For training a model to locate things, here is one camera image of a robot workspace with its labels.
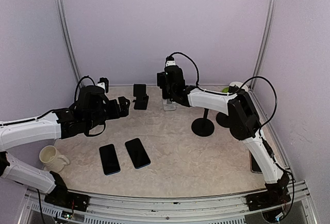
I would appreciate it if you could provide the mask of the black folding phone stand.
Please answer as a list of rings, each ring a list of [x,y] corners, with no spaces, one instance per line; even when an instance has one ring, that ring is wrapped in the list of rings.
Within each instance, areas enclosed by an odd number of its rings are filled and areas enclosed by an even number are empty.
[[[133,100],[135,110],[146,110],[149,101],[149,96],[146,94],[146,84],[134,84],[133,96],[136,98]]]

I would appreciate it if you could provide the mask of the white folding phone stand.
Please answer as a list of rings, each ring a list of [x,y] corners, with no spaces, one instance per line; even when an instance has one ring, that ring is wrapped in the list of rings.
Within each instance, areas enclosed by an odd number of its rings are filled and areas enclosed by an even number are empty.
[[[170,99],[163,99],[162,106],[164,111],[175,111],[177,104]]]

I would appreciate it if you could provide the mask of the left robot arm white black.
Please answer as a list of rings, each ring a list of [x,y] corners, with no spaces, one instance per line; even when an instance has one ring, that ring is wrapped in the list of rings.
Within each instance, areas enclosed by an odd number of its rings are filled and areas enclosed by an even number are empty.
[[[58,173],[28,165],[8,150],[42,140],[63,140],[78,134],[91,137],[90,131],[99,125],[105,126],[107,120],[127,117],[130,101],[123,96],[110,100],[106,93],[107,78],[101,78],[98,83],[76,89],[74,101],[68,108],[52,109],[28,119],[1,122],[1,178],[51,193],[60,205],[69,205],[72,194]]]

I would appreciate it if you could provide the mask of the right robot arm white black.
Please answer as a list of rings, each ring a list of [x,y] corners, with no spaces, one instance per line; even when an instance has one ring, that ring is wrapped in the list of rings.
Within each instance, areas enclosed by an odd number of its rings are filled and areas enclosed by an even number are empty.
[[[176,65],[174,54],[166,57],[163,72],[157,74],[157,85],[163,99],[185,107],[196,107],[222,113],[225,126],[231,135],[247,146],[264,176],[267,191],[264,201],[275,205],[284,196],[289,181],[293,179],[280,167],[271,146],[266,141],[258,112],[243,87],[234,92],[222,93],[201,89],[198,84],[187,85],[182,69]]]

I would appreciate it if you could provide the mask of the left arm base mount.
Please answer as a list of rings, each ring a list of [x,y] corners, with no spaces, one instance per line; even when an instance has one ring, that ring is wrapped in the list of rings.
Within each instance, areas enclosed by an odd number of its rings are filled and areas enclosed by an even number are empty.
[[[45,195],[44,201],[66,209],[86,212],[90,197],[69,191],[58,173],[50,171],[50,174],[55,180],[55,188]]]

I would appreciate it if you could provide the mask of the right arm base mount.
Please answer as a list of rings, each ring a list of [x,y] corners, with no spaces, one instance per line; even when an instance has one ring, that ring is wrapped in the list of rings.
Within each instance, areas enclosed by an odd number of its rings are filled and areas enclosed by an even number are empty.
[[[285,202],[290,202],[291,197],[288,191],[289,176],[286,172],[273,184],[265,184],[266,191],[249,194],[246,196],[249,211],[256,211],[270,208]]]

